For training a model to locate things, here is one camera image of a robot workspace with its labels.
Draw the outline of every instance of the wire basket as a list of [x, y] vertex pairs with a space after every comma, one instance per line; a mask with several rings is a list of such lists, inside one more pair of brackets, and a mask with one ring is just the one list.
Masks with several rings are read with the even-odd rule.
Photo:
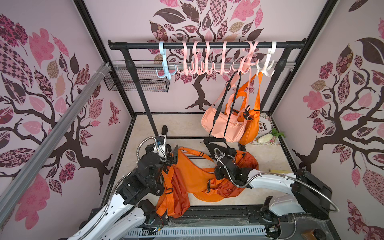
[[[119, 90], [120, 86], [116, 84], [116, 80], [120, 80], [124, 91], [137, 91], [135, 83], [126, 67], [115, 66], [114, 69], [118, 75], [118, 79], [112, 77], [113, 72], [109, 72], [104, 78], [104, 82], [109, 91]], [[159, 75], [161, 75], [163, 68], [137, 68], [137, 74], [139, 75], [143, 91], [168, 92], [170, 80], [167, 78], [159, 78], [156, 74], [156, 70], [161, 70], [159, 72]]]

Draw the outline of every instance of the blue hook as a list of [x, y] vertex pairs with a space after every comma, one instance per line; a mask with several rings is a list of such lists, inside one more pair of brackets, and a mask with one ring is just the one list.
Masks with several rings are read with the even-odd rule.
[[175, 71], [173, 73], [170, 73], [169, 70], [168, 70], [168, 64], [167, 64], [167, 53], [166, 53], [166, 50], [164, 49], [163, 47], [164, 45], [164, 42], [159, 42], [159, 50], [160, 50], [160, 54], [163, 56], [163, 70], [164, 70], [164, 75], [163, 76], [159, 76], [159, 73], [157, 72], [156, 70], [156, 74], [159, 78], [165, 78], [167, 77], [168, 80], [170, 80], [171, 76], [172, 75], [175, 75], [176, 74], [176, 65], [175, 65]]

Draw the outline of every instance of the wire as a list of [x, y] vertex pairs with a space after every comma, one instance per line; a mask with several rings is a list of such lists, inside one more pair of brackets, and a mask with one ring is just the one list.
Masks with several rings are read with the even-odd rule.
[[[221, 156], [219, 157], [216, 153], [216, 150], [221, 154]], [[318, 193], [319, 195], [321, 195], [322, 197], [324, 197], [327, 201], [329, 201], [329, 203], [335, 208], [335, 209], [329, 209], [330, 212], [339, 212], [340, 209], [336, 206], [336, 204], [334, 202], [332, 202], [332, 200], [327, 197], [325, 194], [323, 194], [322, 192], [320, 192], [319, 190], [317, 190], [316, 188], [312, 187], [311, 185], [299, 180], [299, 179], [296, 179], [294, 177], [290, 177], [290, 176], [286, 176], [286, 175], [283, 175], [283, 174], [278, 174], [278, 173], [272, 173], [272, 172], [260, 172], [259, 174], [253, 176], [246, 184], [244, 185], [237, 185], [233, 180], [232, 180], [232, 177], [231, 175], [229, 174], [229, 171], [227, 169], [227, 167], [223, 164], [223, 162], [221, 161], [221, 158], [224, 157], [225, 155], [218, 149], [218, 148], [215, 148], [214, 149], [214, 152], [215, 152], [215, 158], [223, 165], [224, 169], [226, 170], [228, 176], [229, 176], [229, 179], [231, 180], [231, 182], [236, 186], [236, 187], [239, 187], [239, 188], [244, 188], [246, 186], [249, 185], [249, 183], [251, 183], [252, 180], [254, 180], [255, 178], [258, 178], [258, 177], [261, 177], [262, 175], [274, 175], [274, 176], [279, 176], [279, 177], [282, 177], [282, 178], [286, 178], [286, 179], [290, 179], [290, 180], [293, 180], [295, 182], [298, 182], [298, 183], [301, 183], [302, 185], [304, 185], [305, 187], [315, 191], [316, 193]]]

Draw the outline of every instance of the clothes rack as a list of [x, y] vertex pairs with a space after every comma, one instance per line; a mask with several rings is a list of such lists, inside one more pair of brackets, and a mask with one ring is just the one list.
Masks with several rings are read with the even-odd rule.
[[[267, 90], [264, 94], [264, 97], [261, 101], [261, 108], [260, 109], [263, 109], [263, 107], [265, 106], [265, 103], [268, 100], [268, 97], [270, 96], [272, 89], [274, 88], [277, 80], [279, 79], [282, 71], [284, 70], [284, 68], [286, 66], [286, 63], [287, 63], [287, 60], [288, 60], [288, 57], [289, 57], [291, 51], [293, 49], [303, 48], [305, 46], [305, 43], [306, 43], [306, 39], [303, 39], [302, 41], [277, 42], [276, 48], [284, 48], [284, 51], [283, 51], [280, 59], [278, 60], [276, 66], [275, 66], [275, 73], [271, 77], [271, 81], [270, 81], [270, 83], [267, 87]], [[189, 49], [193, 48], [194, 43], [186, 43], [186, 44], [187, 44], [187, 48], [189, 48]], [[122, 52], [124, 59], [125, 59], [126, 68], [127, 68], [128, 72], [130, 73], [130, 75], [132, 76], [133, 82], [135, 83], [137, 92], [139, 93], [141, 102], [144, 106], [145, 112], [147, 114], [147, 117], [148, 117], [149, 122], [151, 124], [151, 127], [153, 129], [153, 132], [154, 132], [155, 136], [159, 135], [157, 128], [156, 128], [156, 125], [155, 125], [155, 122], [154, 122], [153, 117], [152, 117], [152, 113], [149, 109], [147, 99], [145, 98], [143, 89], [142, 89], [141, 84], [140, 84], [140, 79], [139, 79], [139, 76], [137, 74], [136, 65], [135, 65], [134, 61], [132, 60], [132, 57], [129, 53], [129, 49], [154, 49], [154, 48], [158, 48], [159, 44], [158, 43], [112, 42], [111, 40], [108, 40], [108, 45], [109, 45], [109, 48], [111, 50], [120, 50]], [[163, 47], [166, 49], [168, 49], [168, 48], [173, 48], [173, 49], [174, 48], [184, 48], [182, 43], [164, 43]], [[271, 48], [271, 47], [272, 47], [272, 42], [259, 42], [257, 45], [257, 48]], [[198, 43], [197, 48], [206, 48], [206, 43], [203, 43], [203, 42]], [[221, 43], [221, 42], [210, 43], [210, 48], [211, 49], [223, 48], [223, 43]], [[230, 43], [227, 43], [226, 48], [228, 48], [228, 49], [229, 48], [249, 48], [249, 44], [247, 42], [230, 42]], [[167, 129], [163, 128], [162, 131], [163, 131], [162, 133], [163, 134], [165, 133], [165, 135], [166, 135]], [[198, 137], [198, 136], [169, 136], [169, 137], [167, 137], [167, 139], [205, 139], [205, 138], [207, 138], [207, 137], [206, 136], [201, 136], [201, 137]], [[239, 145], [239, 148], [241, 148], [241, 150], [245, 150], [245, 147], [242, 145]]]

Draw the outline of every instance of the hanging rod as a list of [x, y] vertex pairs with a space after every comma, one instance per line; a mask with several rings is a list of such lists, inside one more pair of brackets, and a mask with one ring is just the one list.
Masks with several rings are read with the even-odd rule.
[[[303, 48], [305, 45], [306, 39], [302, 41], [285, 41], [277, 42], [277, 48]], [[187, 48], [193, 48], [194, 43], [186, 43]], [[123, 50], [123, 49], [151, 49], [159, 48], [159, 43], [127, 43], [127, 42], [111, 42], [108, 40], [108, 45], [111, 50]], [[204, 42], [198, 43], [196, 48], [206, 48], [207, 45]], [[257, 48], [271, 48], [272, 42], [259, 42]], [[184, 48], [182, 43], [164, 43], [164, 48]], [[209, 43], [209, 48], [223, 48], [223, 43], [214, 42]], [[247, 42], [240, 43], [227, 43], [227, 49], [229, 48], [249, 48]]]

